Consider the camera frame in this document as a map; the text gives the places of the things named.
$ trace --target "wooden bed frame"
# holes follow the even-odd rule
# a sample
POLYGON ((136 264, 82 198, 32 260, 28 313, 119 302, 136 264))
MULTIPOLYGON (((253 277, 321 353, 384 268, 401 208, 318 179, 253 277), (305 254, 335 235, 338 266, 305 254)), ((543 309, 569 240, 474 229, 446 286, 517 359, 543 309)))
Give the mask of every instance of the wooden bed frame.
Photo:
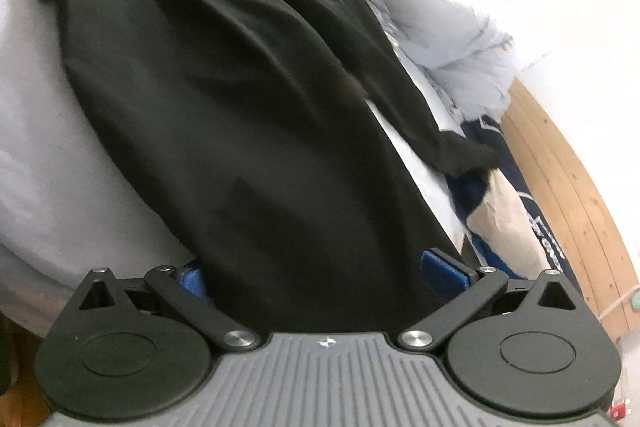
MULTIPOLYGON (((529 91, 518 81, 502 130, 529 188, 564 253, 594 314, 638 284, 622 238, 584 166, 529 91)), ((602 324, 612 339, 640 326, 640 314, 627 303, 602 324)), ((0 397, 0 427, 35 427, 49 412, 31 366, 40 344, 24 330, 16 332, 20 375, 0 397)))

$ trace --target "metal screw cap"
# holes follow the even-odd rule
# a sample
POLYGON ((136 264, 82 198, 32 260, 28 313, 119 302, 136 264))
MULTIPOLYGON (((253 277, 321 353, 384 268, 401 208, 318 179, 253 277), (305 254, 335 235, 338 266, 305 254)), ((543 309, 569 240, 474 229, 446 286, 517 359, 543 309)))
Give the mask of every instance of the metal screw cap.
POLYGON ((433 342, 433 337, 426 331, 405 331, 401 336, 402 343, 409 347, 425 347, 433 342))
POLYGON ((255 335, 251 331, 229 331, 225 335, 225 343, 231 347, 248 347, 255 342, 255 335))

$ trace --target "black fabric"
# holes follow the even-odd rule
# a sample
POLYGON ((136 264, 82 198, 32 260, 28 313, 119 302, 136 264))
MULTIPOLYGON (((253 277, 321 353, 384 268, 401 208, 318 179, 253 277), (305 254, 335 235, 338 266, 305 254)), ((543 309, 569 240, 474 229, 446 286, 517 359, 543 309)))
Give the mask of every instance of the black fabric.
POLYGON ((466 235, 465 235, 464 241, 462 242, 462 250, 460 251, 460 257, 462 257, 462 261, 464 261, 464 263, 469 268, 476 269, 482 266, 482 264, 480 263, 480 260, 478 259, 478 254, 476 254, 476 250, 474 250, 474 247, 471 244, 471 241, 469 241, 469 238, 466 237, 466 235))
POLYGON ((367 107, 458 176, 495 153, 440 133, 364 0, 56 0, 101 142, 258 331, 398 331, 459 259, 367 107))

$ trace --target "white cable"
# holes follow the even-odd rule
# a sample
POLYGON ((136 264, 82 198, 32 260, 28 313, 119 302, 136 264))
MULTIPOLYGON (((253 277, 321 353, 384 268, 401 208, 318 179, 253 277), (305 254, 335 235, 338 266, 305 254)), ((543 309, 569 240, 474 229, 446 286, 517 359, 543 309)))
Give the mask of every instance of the white cable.
POLYGON ((620 299, 616 299, 611 306, 609 306, 606 310, 604 310, 600 317, 598 317, 599 321, 602 321, 604 317, 610 314, 613 310, 615 310, 620 304, 623 304, 633 293, 640 290, 640 284, 636 284, 633 288, 631 288, 628 292, 626 292, 620 299))

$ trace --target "red object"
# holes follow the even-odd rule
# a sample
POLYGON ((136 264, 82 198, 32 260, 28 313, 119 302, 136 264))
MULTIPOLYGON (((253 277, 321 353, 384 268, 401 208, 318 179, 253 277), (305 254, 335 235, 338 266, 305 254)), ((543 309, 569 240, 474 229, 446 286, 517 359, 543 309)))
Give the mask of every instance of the red object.
POLYGON ((620 403, 609 407, 609 418, 613 421, 622 420, 626 416, 626 404, 620 403))

